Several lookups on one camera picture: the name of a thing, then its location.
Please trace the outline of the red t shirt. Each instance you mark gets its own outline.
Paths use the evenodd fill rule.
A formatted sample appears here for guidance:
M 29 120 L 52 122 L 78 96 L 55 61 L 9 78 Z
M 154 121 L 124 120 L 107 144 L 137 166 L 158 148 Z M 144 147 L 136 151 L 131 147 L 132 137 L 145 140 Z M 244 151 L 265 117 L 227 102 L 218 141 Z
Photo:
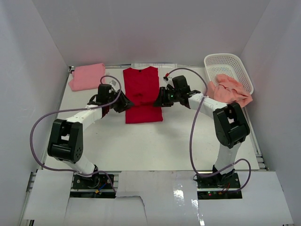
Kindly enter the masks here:
M 125 123 L 151 123 L 163 121 L 161 107 L 153 104 L 159 95 L 158 68 L 127 68 L 123 70 L 126 97 L 134 106 L 126 110 Z

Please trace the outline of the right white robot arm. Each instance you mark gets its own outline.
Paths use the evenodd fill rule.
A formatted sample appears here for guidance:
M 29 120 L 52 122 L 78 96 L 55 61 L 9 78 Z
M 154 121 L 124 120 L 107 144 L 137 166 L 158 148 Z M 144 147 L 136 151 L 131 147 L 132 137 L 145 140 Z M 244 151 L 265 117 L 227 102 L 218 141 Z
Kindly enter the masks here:
M 241 144 L 250 134 L 250 128 L 237 102 L 222 103 L 211 99 L 198 90 L 191 90 L 183 75 L 163 78 L 165 87 L 160 87 L 155 107 L 171 107 L 180 103 L 213 119 L 217 140 L 220 143 L 217 160 L 212 173 L 196 173 L 196 180 L 222 188 L 229 183 L 235 169 L 235 159 Z

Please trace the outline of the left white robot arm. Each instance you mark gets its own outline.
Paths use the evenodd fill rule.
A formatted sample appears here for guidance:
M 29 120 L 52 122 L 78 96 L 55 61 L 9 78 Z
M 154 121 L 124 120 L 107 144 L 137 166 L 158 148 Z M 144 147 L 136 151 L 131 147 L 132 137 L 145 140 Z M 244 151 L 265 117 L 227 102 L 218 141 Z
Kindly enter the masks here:
M 90 188 L 99 184 L 99 176 L 94 173 L 98 167 L 84 156 L 84 130 L 102 119 L 111 109 L 117 113 L 134 106 L 126 95 L 115 88 L 113 83 L 100 84 L 98 93 L 93 95 L 86 108 L 65 120 L 53 122 L 48 143 L 48 156 L 67 164 L 83 177 Z

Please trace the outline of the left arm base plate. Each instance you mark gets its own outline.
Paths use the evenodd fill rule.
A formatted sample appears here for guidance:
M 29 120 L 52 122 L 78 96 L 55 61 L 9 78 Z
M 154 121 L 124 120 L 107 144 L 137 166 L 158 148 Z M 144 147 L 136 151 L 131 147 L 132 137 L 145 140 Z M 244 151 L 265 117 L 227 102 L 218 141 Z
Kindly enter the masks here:
M 92 177 L 73 176 L 71 184 L 71 198 L 96 198 L 96 199 L 114 199 L 115 192 L 112 189 L 117 188 L 114 185 L 115 175 L 109 174 L 110 180 L 105 174 L 93 175 Z

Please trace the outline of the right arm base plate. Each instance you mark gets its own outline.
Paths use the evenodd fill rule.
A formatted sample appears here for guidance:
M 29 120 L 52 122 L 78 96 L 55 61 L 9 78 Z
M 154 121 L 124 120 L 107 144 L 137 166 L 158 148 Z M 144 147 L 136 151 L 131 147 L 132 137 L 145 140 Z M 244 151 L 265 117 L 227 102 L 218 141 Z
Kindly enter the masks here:
M 227 179 L 226 182 L 221 184 L 213 184 L 209 181 L 211 178 L 200 178 L 195 175 L 193 180 L 197 183 L 197 196 L 198 200 L 234 200 L 242 199 L 242 192 L 238 191 L 241 187 L 238 174 Z

